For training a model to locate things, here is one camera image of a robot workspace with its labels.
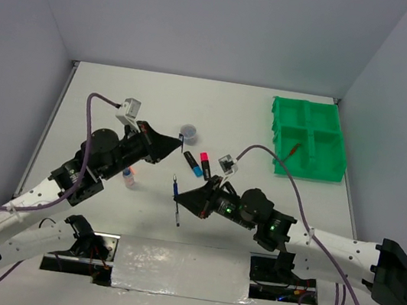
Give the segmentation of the small clear glue bottle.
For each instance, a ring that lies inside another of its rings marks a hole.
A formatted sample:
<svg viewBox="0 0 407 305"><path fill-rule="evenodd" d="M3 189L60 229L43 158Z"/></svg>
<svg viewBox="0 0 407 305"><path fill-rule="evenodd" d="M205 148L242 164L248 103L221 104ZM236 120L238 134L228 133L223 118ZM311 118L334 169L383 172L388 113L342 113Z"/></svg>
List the small clear glue bottle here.
<svg viewBox="0 0 407 305"><path fill-rule="evenodd" d="M131 167L127 167L122 171L122 179L127 188L132 188L135 183L134 172Z"/></svg>

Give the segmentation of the green compartment organizer tray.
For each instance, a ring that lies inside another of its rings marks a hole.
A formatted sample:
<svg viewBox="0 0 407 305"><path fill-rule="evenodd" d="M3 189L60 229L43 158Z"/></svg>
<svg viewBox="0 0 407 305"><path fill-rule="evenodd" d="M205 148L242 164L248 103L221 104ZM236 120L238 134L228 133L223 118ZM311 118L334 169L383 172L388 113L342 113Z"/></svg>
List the green compartment organizer tray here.
<svg viewBox="0 0 407 305"><path fill-rule="evenodd" d="M273 97L275 155L282 159L295 144L302 143L285 165L294 178L342 181L347 159L338 112L335 104Z"/></svg>

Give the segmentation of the silver tape sheet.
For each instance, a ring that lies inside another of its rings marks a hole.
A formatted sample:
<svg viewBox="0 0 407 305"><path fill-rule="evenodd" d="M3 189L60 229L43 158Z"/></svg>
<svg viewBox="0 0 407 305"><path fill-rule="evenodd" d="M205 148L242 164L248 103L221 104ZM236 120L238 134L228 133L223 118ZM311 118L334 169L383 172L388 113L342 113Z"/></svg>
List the silver tape sheet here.
<svg viewBox="0 0 407 305"><path fill-rule="evenodd" d="M250 254L133 236L120 238L112 286L216 303L250 301Z"/></svg>

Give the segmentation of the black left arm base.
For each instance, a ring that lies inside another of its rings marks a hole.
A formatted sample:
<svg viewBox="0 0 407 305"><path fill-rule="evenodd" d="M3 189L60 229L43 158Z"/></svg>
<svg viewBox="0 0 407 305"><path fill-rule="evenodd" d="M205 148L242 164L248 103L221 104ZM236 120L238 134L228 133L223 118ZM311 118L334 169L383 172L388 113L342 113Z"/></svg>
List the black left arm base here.
<svg viewBox="0 0 407 305"><path fill-rule="evenodd" d="M57 274L76 275L86 278L91 284L110 287L115 255L118 251L120 235L97 232L96 236L103 239L106 250L90 248L88 251L57 251L43 255L40 270L57 272Z"/></svg>

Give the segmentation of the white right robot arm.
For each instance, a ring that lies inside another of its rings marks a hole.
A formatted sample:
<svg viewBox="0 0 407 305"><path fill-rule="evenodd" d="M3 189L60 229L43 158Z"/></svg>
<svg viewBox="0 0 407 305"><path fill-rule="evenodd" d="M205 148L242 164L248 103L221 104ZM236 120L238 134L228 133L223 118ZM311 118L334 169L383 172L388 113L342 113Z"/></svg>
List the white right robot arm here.
<svg viewBox="0 0 407 305"><path fill-rule="evenodd" d="M259 188L239 195L221 177L175 194L174 201L200 219L216 213L254 231L260 247L277 253L274 275L281 282L330 281L368 291L379 305L407 305L407 254L392 239L363 242L305 227Z"/></svg>

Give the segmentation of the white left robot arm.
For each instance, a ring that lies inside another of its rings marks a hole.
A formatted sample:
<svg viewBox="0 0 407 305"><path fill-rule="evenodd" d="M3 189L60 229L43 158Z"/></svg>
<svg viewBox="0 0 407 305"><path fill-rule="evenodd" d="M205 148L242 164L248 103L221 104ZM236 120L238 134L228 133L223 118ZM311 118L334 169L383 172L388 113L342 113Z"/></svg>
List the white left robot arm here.
<svg viewBox="0 0 407 305"><path fill-rule="evenodd" d="M0 207L0 269L47 252L108 258L109 247L81 215L38 228L37 224L66 212L103 190L103 181L138 161L156 164L181 146L147 122L127 127L120 138L104 128L90 132L74 158L50 173L36 187Z"/></svg>

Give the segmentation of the left aluminium table rail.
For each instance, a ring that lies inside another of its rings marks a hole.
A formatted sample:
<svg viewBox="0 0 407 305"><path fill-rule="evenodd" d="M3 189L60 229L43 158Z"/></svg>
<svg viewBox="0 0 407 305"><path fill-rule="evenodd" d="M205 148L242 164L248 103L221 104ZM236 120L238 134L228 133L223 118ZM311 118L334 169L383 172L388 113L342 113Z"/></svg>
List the left aluminium table rail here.
<svg viewBox="0 0 407 305"><path fill-rule="evenodd" d="M64 96L78 63L78 60L62 58L56 76L45 71L44 75L49 79L36 79L29 85L22 116L23 124L26 125L26 128L21 131L24 145L19 146L16 154L13 177L8 176L8 178L18 180L18 183L6 184L6 193L1 201L2 206L6 206L6 203L14 199L14 195L23 188L47 133L46 130L49 128L48 123L54 118L57 103Z"/></svg>

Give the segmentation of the clear jar of pins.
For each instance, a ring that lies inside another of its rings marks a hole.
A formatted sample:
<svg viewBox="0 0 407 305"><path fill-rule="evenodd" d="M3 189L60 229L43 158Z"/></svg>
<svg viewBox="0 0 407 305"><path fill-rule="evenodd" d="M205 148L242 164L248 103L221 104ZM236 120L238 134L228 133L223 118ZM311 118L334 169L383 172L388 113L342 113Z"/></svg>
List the clear jar of pins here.
<svg viewBox="0 0 407 305"><path fill-rule="evenodd" d="M182 125L180 128L180 135L183 138L183 142L185 145L196 145L197 140L199 140L197 129L192 124Z"/></svg>

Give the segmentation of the pink cap black highlighter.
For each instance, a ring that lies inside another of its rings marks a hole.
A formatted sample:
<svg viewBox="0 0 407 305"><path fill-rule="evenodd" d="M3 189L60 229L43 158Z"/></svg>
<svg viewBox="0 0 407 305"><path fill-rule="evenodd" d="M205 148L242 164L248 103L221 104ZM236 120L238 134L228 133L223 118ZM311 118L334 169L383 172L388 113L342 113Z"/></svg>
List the pink cap black highlighter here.
<svg viewBox="0 0 407 305"><path fill-rule="evenodd" d="M209 162L209 156L207 152L201 152L200 153L200 162L201 162L201 167L202 167L202 172L203 172L203 178L205 181L211 180L211 169L210 169L210 162Z"/></svg>

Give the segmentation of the blue cap black highlighter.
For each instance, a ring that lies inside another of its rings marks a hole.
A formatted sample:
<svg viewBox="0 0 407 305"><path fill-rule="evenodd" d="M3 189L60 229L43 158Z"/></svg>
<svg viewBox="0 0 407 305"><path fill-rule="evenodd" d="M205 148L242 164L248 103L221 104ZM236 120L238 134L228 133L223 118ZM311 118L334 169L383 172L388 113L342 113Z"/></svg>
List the blue cap black highlighter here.
<svg viewBox="0 0 407 305"><path fill-rule="evenodd" d="M202 177L203 172L202 172L201 167L199 166L199 164L195 161L194 156L189 151L185 151L183 153L183 155L184 155L185 160L189 164L189 167L193 171L194 175L196 177Z"/></svg>

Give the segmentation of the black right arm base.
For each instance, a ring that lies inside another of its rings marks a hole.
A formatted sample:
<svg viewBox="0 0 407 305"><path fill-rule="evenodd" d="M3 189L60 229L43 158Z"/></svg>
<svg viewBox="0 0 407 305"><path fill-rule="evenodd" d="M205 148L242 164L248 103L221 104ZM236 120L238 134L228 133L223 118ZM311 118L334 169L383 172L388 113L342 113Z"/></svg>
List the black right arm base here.
<svg viewBox="0 0 407 305"><path fill-rule="evenodd" d="M318 305L316 280L303 280L291 272L275 270L276 256L252 253L249 271L249 298L275 302Z"/></svg>

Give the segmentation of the red ballpoint pen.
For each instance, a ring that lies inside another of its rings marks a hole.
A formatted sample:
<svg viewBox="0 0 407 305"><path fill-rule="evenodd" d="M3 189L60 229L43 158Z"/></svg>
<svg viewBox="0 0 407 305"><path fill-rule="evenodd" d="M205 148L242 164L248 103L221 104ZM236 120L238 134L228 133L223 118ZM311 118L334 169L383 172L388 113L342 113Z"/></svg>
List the red ballpoint pen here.
<svg viewBox="0 0 407 305"><path fill-rule="evenodd" d="M294 145L294 147L291 148L291 150L288 152L288 154L282 158L282 163L287 164L290 158L292 158L298 151L299 148L301 148L302 143L297 143Z"/></svg>

